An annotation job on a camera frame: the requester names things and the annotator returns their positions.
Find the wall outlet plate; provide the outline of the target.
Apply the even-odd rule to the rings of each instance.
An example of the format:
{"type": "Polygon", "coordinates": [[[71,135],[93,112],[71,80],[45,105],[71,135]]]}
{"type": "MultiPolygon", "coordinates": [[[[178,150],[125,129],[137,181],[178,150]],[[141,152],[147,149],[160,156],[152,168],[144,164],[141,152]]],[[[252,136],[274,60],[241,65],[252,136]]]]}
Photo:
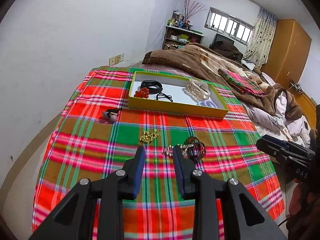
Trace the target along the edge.
{"type": "Polygon", "coordinates": [[[124,55],[125,54],[119,54],[117,56],[109,58],[109,65],[110,66],[114,66],[114,65],[116,65],[118,63],[123,62],[124,61],[124,55]]]}

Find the wooden bedside cabinet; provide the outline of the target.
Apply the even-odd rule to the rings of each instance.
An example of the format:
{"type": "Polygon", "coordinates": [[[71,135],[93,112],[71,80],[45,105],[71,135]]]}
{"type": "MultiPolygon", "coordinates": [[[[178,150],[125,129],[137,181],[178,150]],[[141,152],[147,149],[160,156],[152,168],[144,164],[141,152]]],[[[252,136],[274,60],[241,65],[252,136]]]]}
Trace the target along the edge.
{"type": "Polygon", "coordinates": [[[296,102],[300,105],[303,115],[306,117],[311,128],[316,127],[316,104],[304,91],[299,91],[293,86],[289,91],[294,95],[296,102]]]}

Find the yellow-green jewelry tray box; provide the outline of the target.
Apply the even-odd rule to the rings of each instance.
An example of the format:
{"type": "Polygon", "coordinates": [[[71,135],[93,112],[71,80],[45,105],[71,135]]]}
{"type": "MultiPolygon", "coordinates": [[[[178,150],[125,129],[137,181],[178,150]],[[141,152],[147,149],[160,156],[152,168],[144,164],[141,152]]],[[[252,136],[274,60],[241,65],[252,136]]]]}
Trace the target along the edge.
{"type": "Polygon", "coordinates": [[[129,90],[128,107],[177,114],[197,115],[223,119],[229,109],[217,92],[208,84],[211,93],[208,100],[199,100],[187,90],[191,77],[174,76],[169,74],[136,71],[133,75],[129,90]],[[163,86],[162,94],[149,94],[149,97],[135,97],[140,90],[143,80],[156,80],[163,86]]]}

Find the wooden wardrobe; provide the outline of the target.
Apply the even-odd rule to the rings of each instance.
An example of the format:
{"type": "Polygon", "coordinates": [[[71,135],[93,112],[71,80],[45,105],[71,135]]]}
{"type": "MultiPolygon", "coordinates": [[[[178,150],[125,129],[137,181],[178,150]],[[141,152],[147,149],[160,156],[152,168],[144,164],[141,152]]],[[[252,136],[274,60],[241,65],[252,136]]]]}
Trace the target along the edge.
{"type": "Polygon", "coordinates": [[[288,89],[291,81],[299,81],[310,46],[310,36],[297,21],[279,20],[267,63],[261,67],[261,71],[288,89]]]}

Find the black smart band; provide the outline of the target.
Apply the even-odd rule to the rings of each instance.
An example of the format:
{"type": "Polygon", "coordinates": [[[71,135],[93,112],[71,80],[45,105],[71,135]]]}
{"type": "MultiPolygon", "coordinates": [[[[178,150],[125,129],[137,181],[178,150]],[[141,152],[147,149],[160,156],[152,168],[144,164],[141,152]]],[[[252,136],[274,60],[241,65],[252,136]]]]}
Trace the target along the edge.
{"type": "Polygon", "coordinates": [[[143,80],[140,84],[140,88],[146,88],[150,94],[158,94],[163,90],[163,86],[156,80],[143,80]]]}

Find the barred window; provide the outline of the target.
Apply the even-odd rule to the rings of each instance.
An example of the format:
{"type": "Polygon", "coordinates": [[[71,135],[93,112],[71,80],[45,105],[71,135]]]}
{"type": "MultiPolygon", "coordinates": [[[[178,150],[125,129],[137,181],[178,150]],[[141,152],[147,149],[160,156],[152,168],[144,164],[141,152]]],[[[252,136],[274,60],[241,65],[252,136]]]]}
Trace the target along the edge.
{"type": "Polygon", "coordinates": [[[254,27],[249,23],[216,8],[210,8],[205,28],[226,35],[244,45],[248,45],[254,27]]]}

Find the patterned curtain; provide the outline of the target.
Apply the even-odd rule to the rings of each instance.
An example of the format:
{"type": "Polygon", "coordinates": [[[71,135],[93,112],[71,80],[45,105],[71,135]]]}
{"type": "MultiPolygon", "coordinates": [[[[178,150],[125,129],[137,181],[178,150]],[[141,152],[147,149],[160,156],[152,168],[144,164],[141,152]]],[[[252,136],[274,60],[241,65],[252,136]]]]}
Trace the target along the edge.
{"type": "Polygon", "coordinates": [[[244,60],[255,64],[259,68],[267,63],[277,22],[278,18],[276,15],[260,7],[253,33],[244,54],[244,60]]]}

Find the wooden shelf unit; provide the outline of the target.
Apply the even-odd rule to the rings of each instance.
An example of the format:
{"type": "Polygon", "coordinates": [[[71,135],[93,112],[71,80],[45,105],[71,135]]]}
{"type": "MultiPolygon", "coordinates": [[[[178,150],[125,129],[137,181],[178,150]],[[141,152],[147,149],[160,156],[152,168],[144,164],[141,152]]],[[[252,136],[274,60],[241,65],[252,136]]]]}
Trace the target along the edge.
{"type": "Polygon", "coordinates": [[[165,27],[162,50],[176,50],[190,43],[201,44],[203,38],[204,35],[192,30],[167,25],[165,27]]]}

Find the brown fleece blanket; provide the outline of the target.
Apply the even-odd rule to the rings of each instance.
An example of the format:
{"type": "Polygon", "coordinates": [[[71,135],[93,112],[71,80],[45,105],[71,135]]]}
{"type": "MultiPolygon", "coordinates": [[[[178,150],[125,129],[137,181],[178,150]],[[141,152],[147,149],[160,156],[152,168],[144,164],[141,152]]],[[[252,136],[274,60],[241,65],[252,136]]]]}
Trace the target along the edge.
{"type": "Polygon", "coordinates": [[[303,113],[295,97],[280,84],[269,85],[255,72],[245,70],[244,67],[230,60],[208,47],[190,43],[176,50],[154,50],[146,53],[142,61],[144,65],[162,65],[181,70],[195,78],[218,83],[231,89],[235,97],[271,116],[276,115],[276,100],[281,94],[285,94],[287,103],[285,107],[285,118],[287,120],[297,120],[303,113]],[[235,85],[230,84],[226,78],[220,75],[221,71],[228,71],[236,79],[251,81],[249,88],[260,89],[260,94],[242,92],[235,85]]]}

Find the cream pearl hair claw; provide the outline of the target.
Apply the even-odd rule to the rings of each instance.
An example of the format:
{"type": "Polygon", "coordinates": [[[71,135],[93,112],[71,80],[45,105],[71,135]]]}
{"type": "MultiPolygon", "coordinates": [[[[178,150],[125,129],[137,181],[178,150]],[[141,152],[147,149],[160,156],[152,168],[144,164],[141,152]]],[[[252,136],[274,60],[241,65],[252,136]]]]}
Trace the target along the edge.
{"type": "Polygon", "coordinates": [[[187,90],[199,100],[208,100],[211,93],[206,82],[190,78],[187,90]]]}

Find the white duvet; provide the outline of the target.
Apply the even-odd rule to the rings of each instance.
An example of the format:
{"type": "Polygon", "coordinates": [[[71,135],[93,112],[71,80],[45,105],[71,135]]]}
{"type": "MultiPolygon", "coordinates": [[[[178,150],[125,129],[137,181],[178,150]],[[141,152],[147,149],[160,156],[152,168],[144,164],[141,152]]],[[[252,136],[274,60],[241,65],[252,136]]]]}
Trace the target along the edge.
{"type": "Polygon", "coordinates": [[[293,94],[268,75],[244,71],[241,76],[254,81],[264,93],[262,97],[249,95],[252,103],[241,103],[260,136],[267,134],[309,148],[311,128],[293,94]]]}

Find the folded plaid cloth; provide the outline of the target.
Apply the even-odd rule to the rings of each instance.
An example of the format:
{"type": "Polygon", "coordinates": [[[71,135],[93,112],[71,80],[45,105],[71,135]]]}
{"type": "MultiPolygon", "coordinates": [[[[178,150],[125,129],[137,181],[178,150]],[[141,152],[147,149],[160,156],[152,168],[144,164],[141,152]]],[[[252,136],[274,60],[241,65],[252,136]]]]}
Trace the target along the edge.
{"type": "Polygon", "coordinates": [[[240,94],[250,94],[255,97],[262,97],[264,91],[259,85],[247,77],[240,76],[226,69],[219,69],[218,74],[240,94]]]}

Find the pink blossom branches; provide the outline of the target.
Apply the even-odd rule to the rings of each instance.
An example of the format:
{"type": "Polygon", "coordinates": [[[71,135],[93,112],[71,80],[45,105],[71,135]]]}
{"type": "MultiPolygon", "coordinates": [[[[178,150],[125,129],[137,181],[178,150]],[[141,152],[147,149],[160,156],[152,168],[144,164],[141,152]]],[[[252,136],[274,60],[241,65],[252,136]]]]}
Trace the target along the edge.
{"type": "Polygon", "coordinates": [[[199,2],[191,2],[190,0],[184,0],[184,22],[190,23],[190,18],[198,12],[205,11],[206,8],[199,2]]]}

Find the black television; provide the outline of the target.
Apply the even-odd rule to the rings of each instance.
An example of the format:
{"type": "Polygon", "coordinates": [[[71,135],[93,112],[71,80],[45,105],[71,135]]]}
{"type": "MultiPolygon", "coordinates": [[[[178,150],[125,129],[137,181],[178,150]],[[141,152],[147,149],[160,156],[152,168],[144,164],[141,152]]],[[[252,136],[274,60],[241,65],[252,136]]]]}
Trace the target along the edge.
{"type": "Polygon", "coordinates": [[[210,45],[210,48],[213,48],[214,44],[216,42],[227,42],[227,43],[230,43],[230,44],[234,44],[234,40],[233,39],[230,39],[228,38],[227,36],[225,35],[221,35],[219,33],[216,33],[211,45],[210,45]]]}

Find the red green plaid blanket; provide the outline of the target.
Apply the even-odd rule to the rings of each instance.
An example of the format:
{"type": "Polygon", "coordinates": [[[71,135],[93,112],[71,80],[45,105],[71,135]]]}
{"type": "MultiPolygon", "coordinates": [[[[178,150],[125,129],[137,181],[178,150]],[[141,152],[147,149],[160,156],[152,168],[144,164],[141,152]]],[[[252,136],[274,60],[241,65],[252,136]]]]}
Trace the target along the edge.
{"type": "Polygon", "coordinates": [[[274,166],[256,148],[259,133],[231,90],[215,85],[228,106],[223,119],[129,109],[133,68],[101,66],[78,85],[50,136],[35,187],[32,229],[81,179],[99,180],[135,155],[143,132],[160,132],[145,146],[139,195],[123,204],[126,239],[191,239],[194,202],[177,190],[166,146],[194,136],[206,155],[197,168],[219,180],[237,178],[276,219],[285,208],[274,166]]]}

